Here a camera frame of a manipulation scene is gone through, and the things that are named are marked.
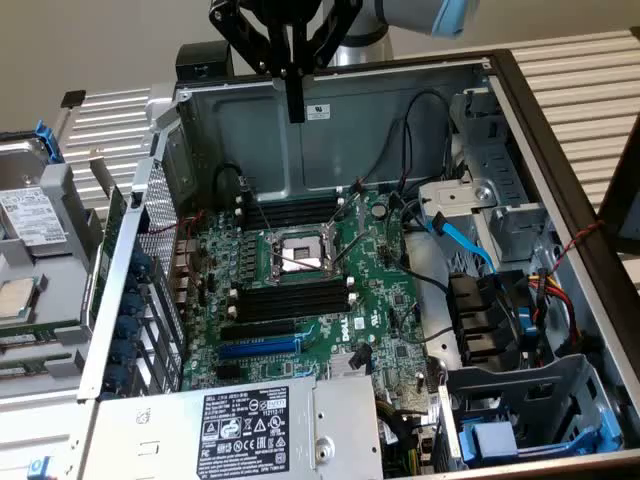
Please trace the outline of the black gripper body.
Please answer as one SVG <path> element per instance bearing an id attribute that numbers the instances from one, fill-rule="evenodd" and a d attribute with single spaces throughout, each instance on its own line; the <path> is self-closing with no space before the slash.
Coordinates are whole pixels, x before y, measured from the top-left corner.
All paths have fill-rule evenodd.
<path id="1" fill-rule="evenodd" d="M 242 10 L 250 11 L 258 20 L 311 20 L 322 1 L 233 1 L 227 17 L 242 16 Z M 323 8 L 325 18 L 348 18 L 358 15 L 357 1 L 334 1 Z"/>

